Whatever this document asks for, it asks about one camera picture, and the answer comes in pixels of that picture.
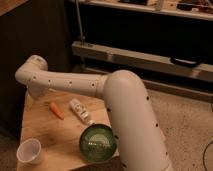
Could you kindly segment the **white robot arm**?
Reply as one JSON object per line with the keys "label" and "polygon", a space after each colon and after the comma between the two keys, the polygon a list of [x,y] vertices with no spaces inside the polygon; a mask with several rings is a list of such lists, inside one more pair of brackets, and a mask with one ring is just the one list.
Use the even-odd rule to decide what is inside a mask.
{"label": "white robot arm", "polygon": [[102,99],[125,171],[174,171],[151,99],[135,73],[51,72],[44,58],[32,55],[17,69],[15,79],[34,99],[47,89]]}

